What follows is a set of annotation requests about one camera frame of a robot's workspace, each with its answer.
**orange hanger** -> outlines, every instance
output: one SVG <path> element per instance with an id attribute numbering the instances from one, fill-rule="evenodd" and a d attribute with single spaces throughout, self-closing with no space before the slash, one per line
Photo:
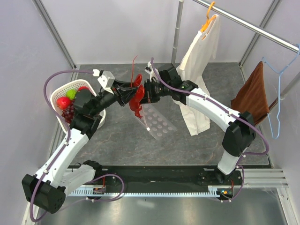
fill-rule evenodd
<path id="1" fill-rule="evenodd" d="M 216 18 L 215 15 L 213 15 L 213 16 L 210 18 L 210 10 L 211 10 L 211 8 L 212 8 L 212 6 L 213 6 L 214 4 L 215 4 L 215 2 L 213 1 L 213 2 L 210 4 L 210 6 L 209 6 L 209 8 L 208 8 L 208 10 L 207 10 L 207 14 L 206 14 L 207 20 L 206 20 L 206 23 L 205 23 L 205 24 L 202 26 L 202 28 L 200 29 L 201 32 L 206 31 L 206 29 L 208 28 L 210 22 L 211 22 L 214 18 Z"/>

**brown cloth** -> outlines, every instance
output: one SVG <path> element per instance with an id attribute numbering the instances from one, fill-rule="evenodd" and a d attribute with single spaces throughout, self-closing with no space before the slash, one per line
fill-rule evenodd
<path id="1" fill-rule="evenodd" d="M 255 125 L 263 121 L 270 112 L 264 89 L 263 62 L 259 62 L 235 99 L 231 100 L 231 108 L 241 113 L 252 114 Z"/>

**red grape cluster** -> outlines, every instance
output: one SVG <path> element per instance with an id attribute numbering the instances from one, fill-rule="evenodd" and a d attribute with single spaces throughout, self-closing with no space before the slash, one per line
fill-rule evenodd
<path id="1" fill-rule="evenodd" d="M 62 111 L 61 116 L 63 118 L 65 118 L 65 122 L 67 122 L 68 124 L 70 124 L 72 122 L 72 119 L 74 117 L 74 100 L 71 101 L 71 104 Z"/>

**green apple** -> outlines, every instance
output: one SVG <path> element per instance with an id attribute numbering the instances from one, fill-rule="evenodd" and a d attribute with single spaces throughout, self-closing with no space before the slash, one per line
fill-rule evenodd
<path id="1" fill-rule="evenodd" d="M 76 93 L 77 93 L 77 91 L 75 89 L 68 90 L 66 92 L 66 97 L 68 97 L 71 100 L 74 100 Z"/>

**red apple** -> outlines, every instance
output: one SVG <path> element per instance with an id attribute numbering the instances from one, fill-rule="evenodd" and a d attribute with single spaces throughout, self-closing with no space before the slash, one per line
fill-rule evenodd
<path id="1" fill-rule="evenodd" d="M 60 109 L 64 110 L 71 105 L 71 100 L 68 97 L 60 97 L 57 99 L 56 104 Z"/>
<path id="2" fill-rule="evenodd" d="M 78 88 L 78 91 L 80 91 L 80 90 L 82 90 L 82 89 L 87 89 L 87 90 L 89 90 L 88 87 L 83 86 L 83 87 Z"/>

